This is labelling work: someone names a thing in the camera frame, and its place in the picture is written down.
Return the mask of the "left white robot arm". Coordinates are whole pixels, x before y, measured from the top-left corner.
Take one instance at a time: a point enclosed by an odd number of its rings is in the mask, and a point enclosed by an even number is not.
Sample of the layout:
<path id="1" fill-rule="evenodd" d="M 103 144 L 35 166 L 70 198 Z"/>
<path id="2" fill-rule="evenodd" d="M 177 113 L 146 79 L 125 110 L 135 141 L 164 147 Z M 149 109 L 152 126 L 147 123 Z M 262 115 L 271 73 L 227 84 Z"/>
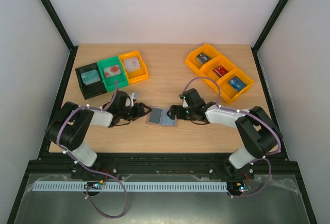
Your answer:
<path id="1" fill-rule="evenodd" d="M 89 127 L 112 128 L 119 126 L 121 120 L 130 124 L 151 111 L 151 107 L 137 102 L 136 92 L 127 94 L 116 90 L 111 101 L 101 107 L 79 106 L 68 101 L 48 124 L 45 137 L 73 158 L 75 163 L 91 167 L 97 154 L 85 141 Z"/>

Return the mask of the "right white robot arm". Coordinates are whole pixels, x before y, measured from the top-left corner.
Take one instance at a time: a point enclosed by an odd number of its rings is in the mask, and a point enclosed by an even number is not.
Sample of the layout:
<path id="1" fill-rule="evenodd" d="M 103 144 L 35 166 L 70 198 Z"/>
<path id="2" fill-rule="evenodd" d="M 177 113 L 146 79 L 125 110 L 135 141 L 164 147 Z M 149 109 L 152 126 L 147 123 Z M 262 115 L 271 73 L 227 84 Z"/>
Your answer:
<path id="1" fill-rule="evenodd" d="M 243 145 L 225 162 L 228 177 L 237 178 L 247 164 L 281 151 L 283 135 L 263 108 L 233 109 L 216 102 L 206 103 L 196 89 L 184 91 L 180 98 L 183 103 L 170 106 L 168 118 L 225 125 L 238 130 Z"/>

